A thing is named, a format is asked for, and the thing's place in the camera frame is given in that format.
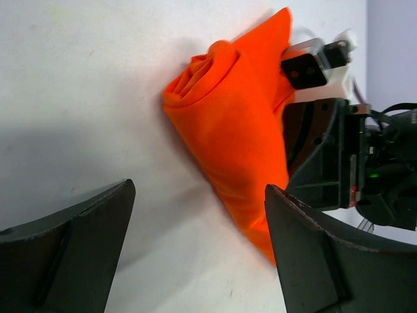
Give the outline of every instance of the orange fabric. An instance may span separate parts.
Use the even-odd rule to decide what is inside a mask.
[[[280,71],[289,45],[285,8],[235,42],[214,43],[164,91],[164,110],[244,235],[274,263],[267,184],[288,173],[282,108],[294,90]]]

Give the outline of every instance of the white wall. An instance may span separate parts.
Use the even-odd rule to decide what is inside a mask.
[[[417,102],[416,13],[416,1],[368,0],[367,100],[376,109]],[[417,244],[416,232],[375,233]]]
[[[283,312],[276,269],[236,230],[161,92],[191,56],[285,6],[326,41],[357,32],[364,89],[365,0],[0,0],[0,229],[132,178],[107,312]]]

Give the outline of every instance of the cable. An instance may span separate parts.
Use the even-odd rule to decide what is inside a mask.
[[[393,106],[390,106],[389,108],[386,108],[383,113],[388,113],[392,111],[398,111],[398,110],[414,110],[417,109],[417,103],[410,103],[410,102],[404,102],[395,104]]]

